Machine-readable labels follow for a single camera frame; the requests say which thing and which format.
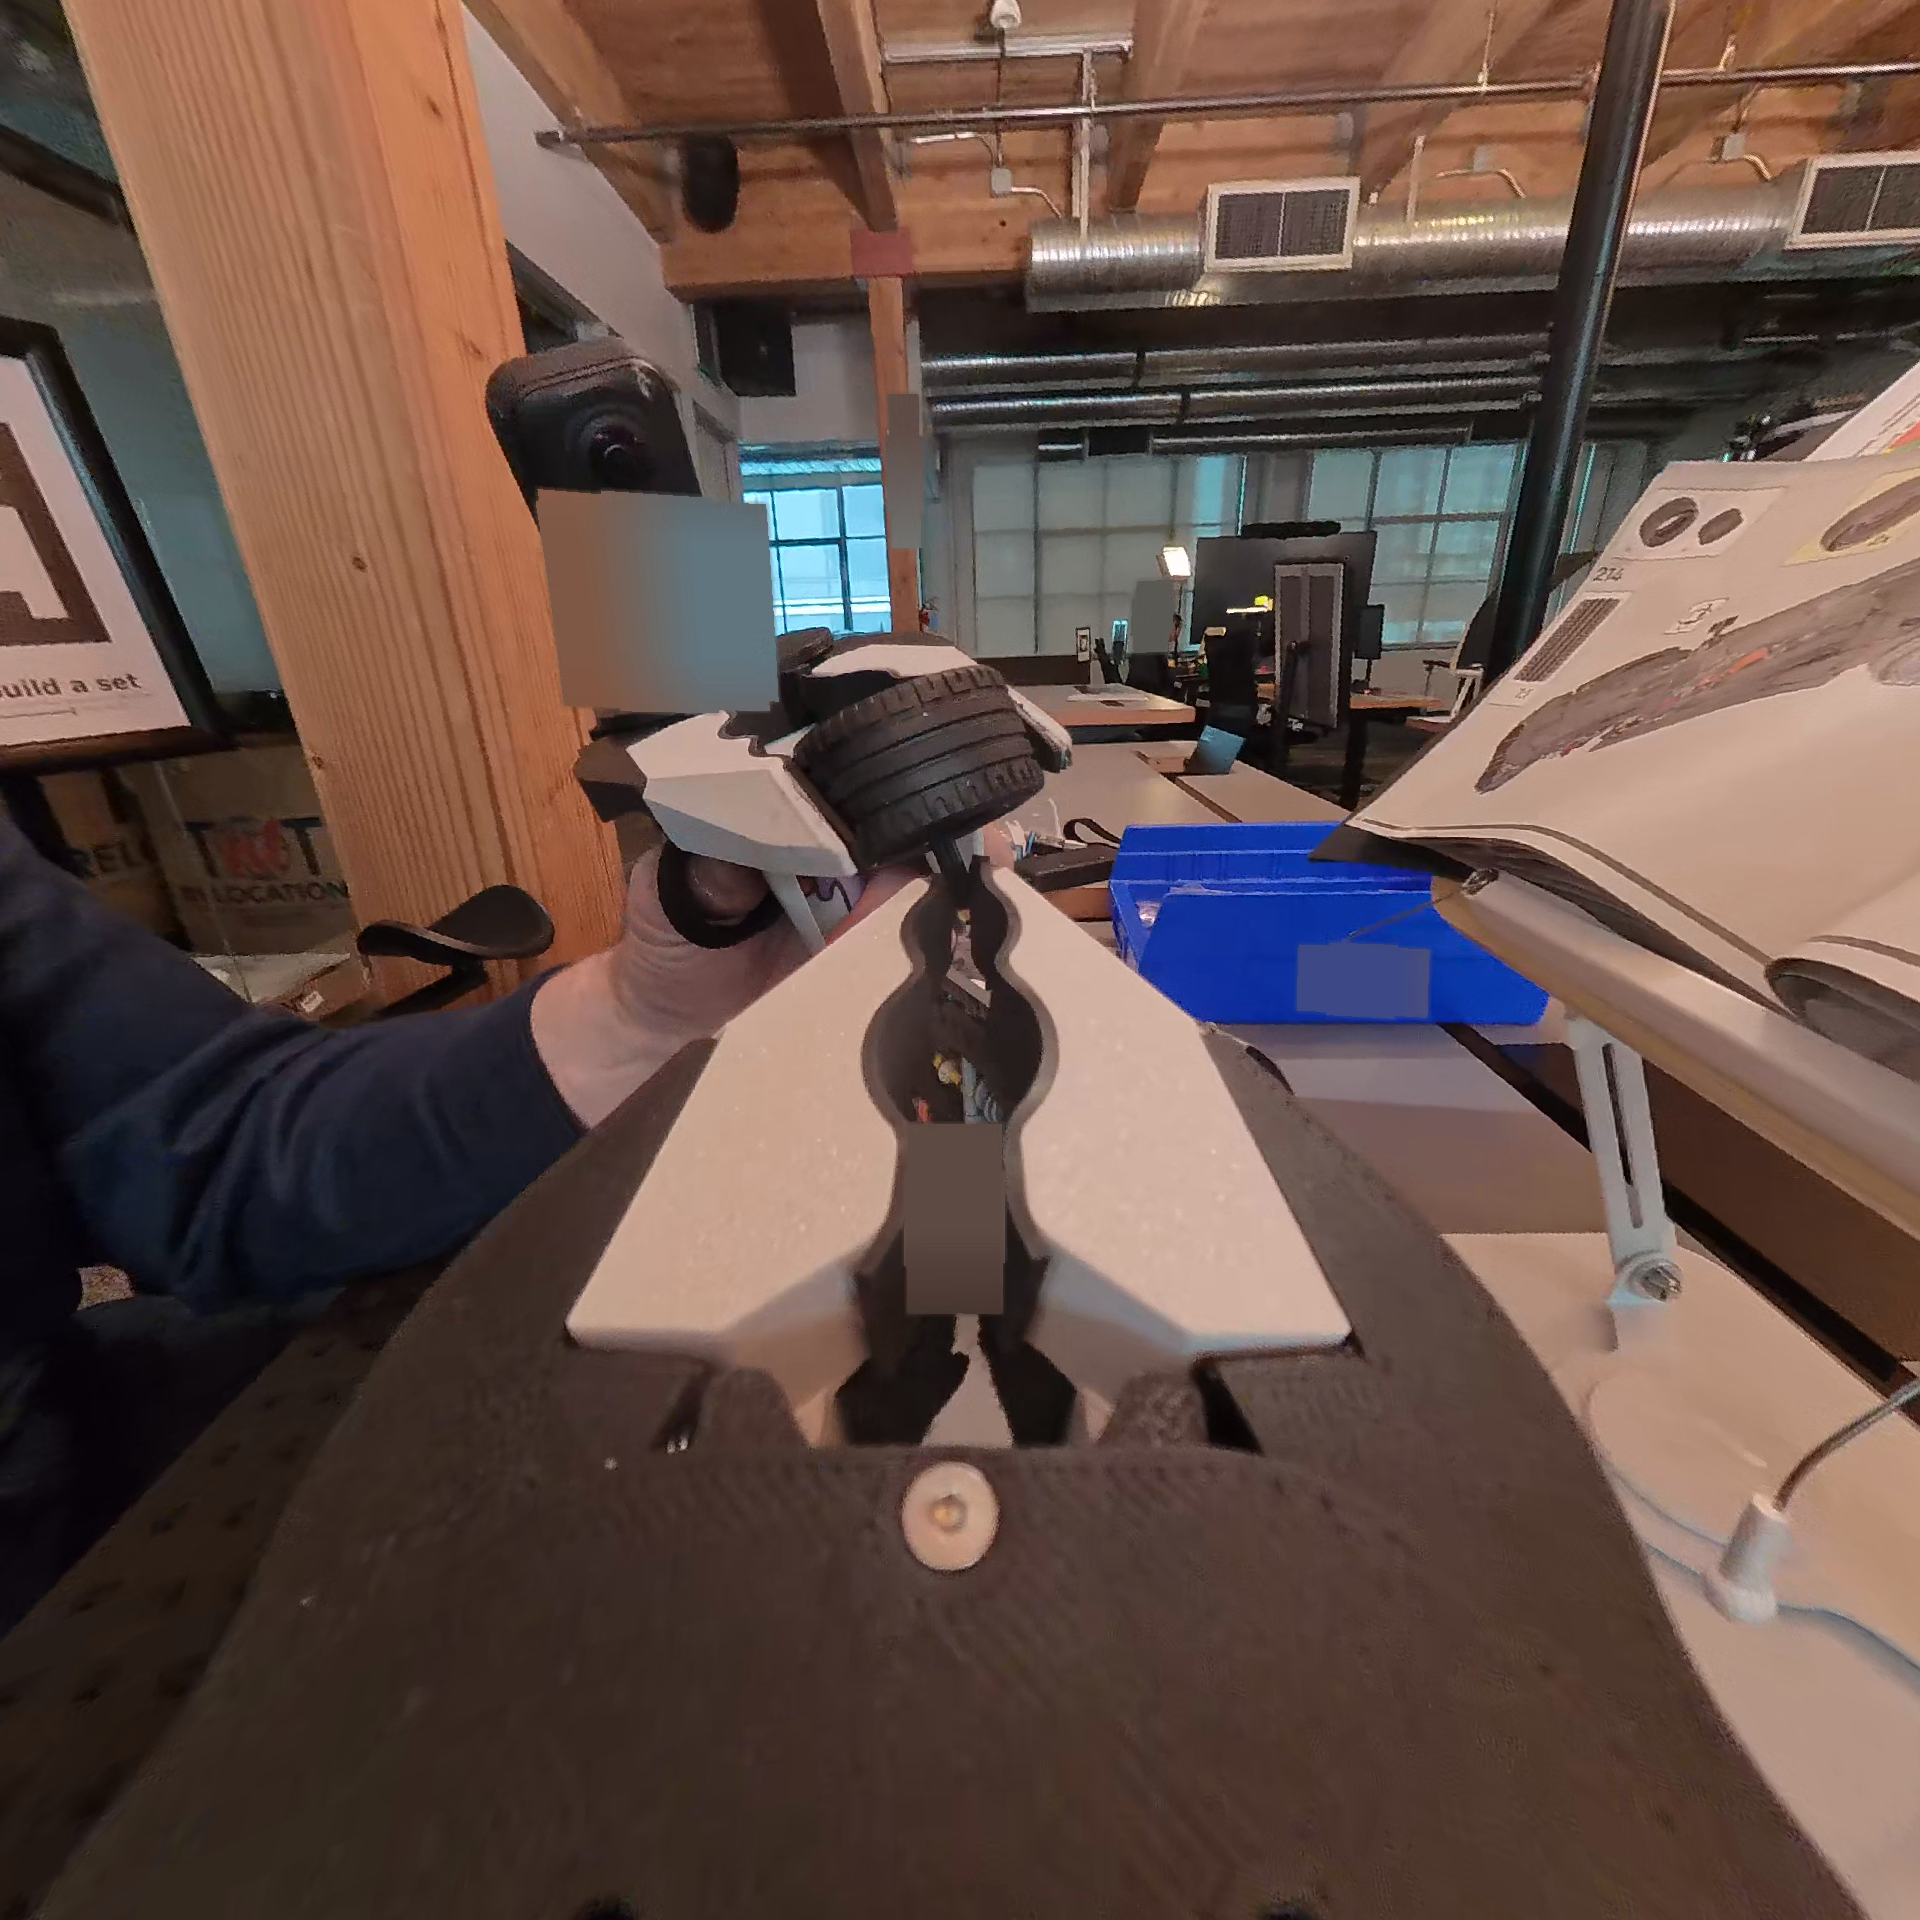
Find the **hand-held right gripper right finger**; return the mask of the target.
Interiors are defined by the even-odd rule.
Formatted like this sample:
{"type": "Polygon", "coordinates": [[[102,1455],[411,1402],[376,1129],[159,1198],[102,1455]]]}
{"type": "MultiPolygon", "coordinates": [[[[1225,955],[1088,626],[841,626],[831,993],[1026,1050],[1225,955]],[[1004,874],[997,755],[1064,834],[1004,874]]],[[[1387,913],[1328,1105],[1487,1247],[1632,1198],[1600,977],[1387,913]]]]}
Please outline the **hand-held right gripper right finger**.
{"type": "Polygon", "coordinates": [[[1141,1373],[1343,1348],[1348,1313],[1205,1034],[1033,877],[983,874],[973,893],[1004,913],[997,943],[973,913],[973,1115],[1004,1115],[1036,1265],[1033,1290],[1004,1283],[1004,1348],[1075,1378],[1036,1398],[1048,1433],[1097,1433],[1141,1373]]]}

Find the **printed cardboard box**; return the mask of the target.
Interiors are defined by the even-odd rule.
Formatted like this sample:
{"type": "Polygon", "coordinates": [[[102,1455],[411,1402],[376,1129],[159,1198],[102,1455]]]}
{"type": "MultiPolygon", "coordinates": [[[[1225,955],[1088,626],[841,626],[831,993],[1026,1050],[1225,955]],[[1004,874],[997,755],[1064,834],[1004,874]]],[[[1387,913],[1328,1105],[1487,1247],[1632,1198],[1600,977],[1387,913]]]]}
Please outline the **printed cardboard box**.
{"type": "Polygon", "coordinates": [[[240,1002],[333,1020],[376,993],[296,738],[31,786],[88,893],[186,943],[240,1002]]]}

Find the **black lego wheel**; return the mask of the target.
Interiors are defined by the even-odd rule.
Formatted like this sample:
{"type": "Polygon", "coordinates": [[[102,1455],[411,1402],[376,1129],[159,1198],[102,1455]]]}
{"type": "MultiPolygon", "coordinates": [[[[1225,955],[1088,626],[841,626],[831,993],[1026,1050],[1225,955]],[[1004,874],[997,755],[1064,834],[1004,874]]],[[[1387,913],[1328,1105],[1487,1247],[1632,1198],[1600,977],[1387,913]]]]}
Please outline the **black lego wheel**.
{"type": "Polygon", "coordinates": [[[1019,709],[993,667],[945,667],[861,689],[792,745],[792,777],[852,838],[857,874],[912,863],[1036,799],[1075,738],[1019,709]]]}

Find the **person's left forearm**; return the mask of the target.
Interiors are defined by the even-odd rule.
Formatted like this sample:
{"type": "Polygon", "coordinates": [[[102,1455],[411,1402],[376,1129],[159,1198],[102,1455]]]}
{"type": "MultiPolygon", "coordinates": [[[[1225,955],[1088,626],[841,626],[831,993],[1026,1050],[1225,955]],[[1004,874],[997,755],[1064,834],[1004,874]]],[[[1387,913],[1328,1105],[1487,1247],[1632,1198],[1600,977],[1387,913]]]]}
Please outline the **person's left forearm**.
{"type": "Polygon", "coordinates": [[[583,1138],[535,993],[319,1034],[244,1004],[0,824],[7,1348],[83,1313],[88,1265],[187,1313],[444,1265],[583,1138]]]}

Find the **lego instruction book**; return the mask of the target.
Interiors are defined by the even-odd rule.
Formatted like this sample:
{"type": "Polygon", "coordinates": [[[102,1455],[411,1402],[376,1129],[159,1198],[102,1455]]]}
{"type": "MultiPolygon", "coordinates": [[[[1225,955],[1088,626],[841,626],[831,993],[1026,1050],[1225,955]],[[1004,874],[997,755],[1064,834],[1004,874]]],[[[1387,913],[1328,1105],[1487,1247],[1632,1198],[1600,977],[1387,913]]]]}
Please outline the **lego instruction book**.
{"type": "Polygon", "coordinates": [[[1920,399],[1780,461],[1673,461],[1538,645],[1348,814],[1517,874],[1910,1079],[1920,399]]]}

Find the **wooden post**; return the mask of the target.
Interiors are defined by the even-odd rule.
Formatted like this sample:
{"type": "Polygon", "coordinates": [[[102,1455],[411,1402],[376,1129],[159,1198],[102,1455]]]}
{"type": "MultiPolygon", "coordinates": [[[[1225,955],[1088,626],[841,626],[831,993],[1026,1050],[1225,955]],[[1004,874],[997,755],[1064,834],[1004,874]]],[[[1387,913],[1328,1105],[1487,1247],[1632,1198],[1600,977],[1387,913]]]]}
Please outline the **wooden post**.
{"type": "Polygon", "coordinates": [[[253,576],[357,924],[519,877],[617,939],[535,509],[523,349],[462,7],[75,0],[88,97],[253,576]]]}

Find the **silver spiral duct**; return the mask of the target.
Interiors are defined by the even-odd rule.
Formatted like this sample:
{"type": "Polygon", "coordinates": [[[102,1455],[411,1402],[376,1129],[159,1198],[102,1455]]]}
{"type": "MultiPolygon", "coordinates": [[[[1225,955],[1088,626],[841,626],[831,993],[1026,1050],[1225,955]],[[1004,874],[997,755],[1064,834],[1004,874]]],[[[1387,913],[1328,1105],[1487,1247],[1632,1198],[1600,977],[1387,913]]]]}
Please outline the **silver spiral duct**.
{"type": "MultiPolygon", "coordinates": [[[[1621,282],[1766,282],[1766,278],[1910,278],[1910,248],[1785,255],[1802,169],[1780,183],[1673,183],[1632,201],[1621,282]]],[[[1272,311],[1272,304],[1424,304],[1547,294],[1568,201],[1358,205],[1348,272],[1205,278],[1205,213],[1033,225],[1026,311],[1272,311]]]]}

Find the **metal ceiling pipe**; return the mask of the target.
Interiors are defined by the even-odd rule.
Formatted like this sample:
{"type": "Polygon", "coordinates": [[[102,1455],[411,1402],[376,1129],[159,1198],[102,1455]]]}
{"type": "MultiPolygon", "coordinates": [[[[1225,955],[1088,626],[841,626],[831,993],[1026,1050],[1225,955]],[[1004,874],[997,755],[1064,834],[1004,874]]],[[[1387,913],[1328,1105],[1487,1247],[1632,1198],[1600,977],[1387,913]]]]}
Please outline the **metal ceiling pipe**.
{"type": "Polygon", "coordinates": [[[1358,106],[1560,106],[1598,97],[1568,77],[1408,77],[1408,85],[1254,85],[1254,97],[1141,97],[1141,106],[973,106],[973,108],[807,108],[807,120],[728,120],[728,125],[550,125],[536,152],[627,152],[627,141],[820,141],[820,135],[997,135],[997,125],[1118,125],[1118,120],[1275,120],[1275,108],[1358,108],[1358,106]]]}

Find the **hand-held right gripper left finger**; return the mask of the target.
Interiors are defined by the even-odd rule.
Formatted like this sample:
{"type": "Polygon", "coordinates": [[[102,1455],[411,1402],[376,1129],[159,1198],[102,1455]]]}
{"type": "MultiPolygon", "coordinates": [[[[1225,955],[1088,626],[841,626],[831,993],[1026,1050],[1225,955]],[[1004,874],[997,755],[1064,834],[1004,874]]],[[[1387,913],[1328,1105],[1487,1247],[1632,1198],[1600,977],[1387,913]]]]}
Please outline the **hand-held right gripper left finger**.
{"type": "Polygon", "coordinates": [[[564,1336],[771,1373],[807,1441],[861,1366],[857,1271],[897,1204],[897,1112],[861,1087],[861,1034],[918,957],[926,877],[762,993],[694,1079],[564,1336]]]}

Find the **person's left hand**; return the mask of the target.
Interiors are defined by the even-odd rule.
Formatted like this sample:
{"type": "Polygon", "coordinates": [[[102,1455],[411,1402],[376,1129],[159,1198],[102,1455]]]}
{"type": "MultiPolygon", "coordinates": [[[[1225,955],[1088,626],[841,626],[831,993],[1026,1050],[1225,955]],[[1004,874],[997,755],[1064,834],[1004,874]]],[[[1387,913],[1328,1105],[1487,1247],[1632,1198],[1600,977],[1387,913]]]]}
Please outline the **person's left hand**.
{"type": "Polygon", "coordinates": [[[617,943],[535,993],[535,1050],[583,1129],[605,1129],[655,1062],[735,1020],[807,968],[754,863],[644,846],[617,943]]]}

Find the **black box speaker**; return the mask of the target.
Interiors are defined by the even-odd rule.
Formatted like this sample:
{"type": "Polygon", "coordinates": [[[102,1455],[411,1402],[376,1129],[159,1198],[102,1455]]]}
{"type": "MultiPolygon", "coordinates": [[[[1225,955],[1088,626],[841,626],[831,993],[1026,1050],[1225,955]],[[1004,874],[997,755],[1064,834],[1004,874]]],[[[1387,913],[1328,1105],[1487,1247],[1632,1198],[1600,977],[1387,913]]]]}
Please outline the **black box speaker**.
{"type": "Polygon", "coordinates": [[[701,371],[728,399],[798,399],[782,304],[701,304],[701,371]]]}

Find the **white book stand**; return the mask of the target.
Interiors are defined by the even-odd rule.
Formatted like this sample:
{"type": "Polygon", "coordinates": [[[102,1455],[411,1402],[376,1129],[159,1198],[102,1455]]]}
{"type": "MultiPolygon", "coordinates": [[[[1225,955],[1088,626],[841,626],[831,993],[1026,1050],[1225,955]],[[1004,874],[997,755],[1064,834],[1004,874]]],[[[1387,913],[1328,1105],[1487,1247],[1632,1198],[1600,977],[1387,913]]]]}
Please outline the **white book stand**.
{"type": "Polygon", "coordinates": [[[1498,1305],[1521,1313],[1764,1781],[1868,1910],[1910,1910],[1910,1366],[1868,1392],[1680,1247],[1632,1050],[1897,1204],[1910,1087],[1521,877],[1433,877],[1433,913],[1560,1004],[1600,1194],[1600,1239],[1547,1255],[1547,1283],[1498,1255],[1498,1305]]]}

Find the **small lego axle assembly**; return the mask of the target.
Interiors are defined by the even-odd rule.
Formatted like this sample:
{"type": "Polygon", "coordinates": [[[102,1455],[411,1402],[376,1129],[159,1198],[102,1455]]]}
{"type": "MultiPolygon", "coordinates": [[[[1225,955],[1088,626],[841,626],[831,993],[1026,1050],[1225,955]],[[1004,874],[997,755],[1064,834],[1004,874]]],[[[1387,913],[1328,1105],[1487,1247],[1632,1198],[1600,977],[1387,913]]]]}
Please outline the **small lego axle assembly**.
{"type": "Polygon", "coordinates": [[[902,1129],[997,1129],[1036,1079],[1036,1015],[1004,984],[1019,913],[973,846],[926,838],[926,891],[897,925],[902,993],[883,1004],[883,1112],[902,1129]]]}

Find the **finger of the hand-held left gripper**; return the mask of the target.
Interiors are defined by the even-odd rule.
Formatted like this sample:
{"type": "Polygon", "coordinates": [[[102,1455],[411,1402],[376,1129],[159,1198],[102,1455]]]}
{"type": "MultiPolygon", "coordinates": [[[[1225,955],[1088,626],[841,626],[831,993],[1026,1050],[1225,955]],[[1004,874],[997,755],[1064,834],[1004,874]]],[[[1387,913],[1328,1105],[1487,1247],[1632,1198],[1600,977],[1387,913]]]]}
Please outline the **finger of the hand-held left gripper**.
{"type": "Polygon", "coordinates": [[[1075,766],[1075,731],[1033,689],[1019,689],[997,667],[950,650],[945,638],[841,638],[841,645],[825,645],[825,658],[807,658],[807,738],[857,697],[883,697],[883,689],[918,680],[918,677],[958,677],[958,667],[1019,697],[1036,766],[1075,766]]]}
{"type": "Polygon", "coordinates": [[[852,834],[792,777],[782,755],[728,738],[719,712],[665,724],[627,738],[644,807],[694,854],[754,863],[754,874],[857,874],[852,834]]]}

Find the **black steel pole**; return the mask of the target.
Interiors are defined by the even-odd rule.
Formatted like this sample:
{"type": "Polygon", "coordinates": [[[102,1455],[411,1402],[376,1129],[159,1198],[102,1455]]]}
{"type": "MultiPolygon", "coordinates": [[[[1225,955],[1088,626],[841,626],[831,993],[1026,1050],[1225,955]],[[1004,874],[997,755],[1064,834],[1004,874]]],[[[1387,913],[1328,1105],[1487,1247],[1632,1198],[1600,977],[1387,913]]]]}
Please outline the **black steel pole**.
{"type": "Polygon", "coordinates": [[[1553,272],[1553,315],[1547,315],[1547,388],[1521,444],[1521,492],[1510,522],[1487,680],[1498,680],[1547,626],[1547,576],[1568,522],[1568,486],[1577,486],[1600,323],[1621,294],[1630,205],[1632,205],[1651,108],[1655,108],[1668,29],[1673,29],[1673,0],[1621,0],[1600,29],[1587,155],[1577,155],[1568,239],[1553,272]]]}

